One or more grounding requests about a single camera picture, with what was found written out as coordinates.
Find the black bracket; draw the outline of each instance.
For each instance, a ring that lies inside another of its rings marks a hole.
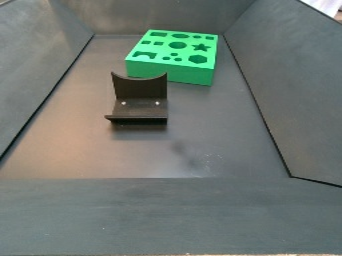
[[[152,79],[127,78],[113,74],[117,101],[111,122],[168,122],[168,73]]]

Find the green foam block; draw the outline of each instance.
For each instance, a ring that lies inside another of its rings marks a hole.
[[[149,30],[126,57],[127,74],[152,78],[168,72],[169,81],[212,85],[218,36]]]

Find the hexagonal hole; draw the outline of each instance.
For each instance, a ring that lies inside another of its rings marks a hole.
[[[206,63],[209,59],[206,56],[202,56],[202,55],[192,55],[189,57],[189,61],[194,62],[196,64],[202,64],[202,63]]]

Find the white floor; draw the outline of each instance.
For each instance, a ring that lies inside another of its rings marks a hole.
[[[312,5],[331,17],[337,15],[339,9],[342,7],[342,0],[301,0]]]

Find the circular hole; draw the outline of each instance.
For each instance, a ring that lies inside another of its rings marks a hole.
[[[174,49],[184,49],[188,47],[188,44],[184,42],[173,42],[169,44],[169,46]]]

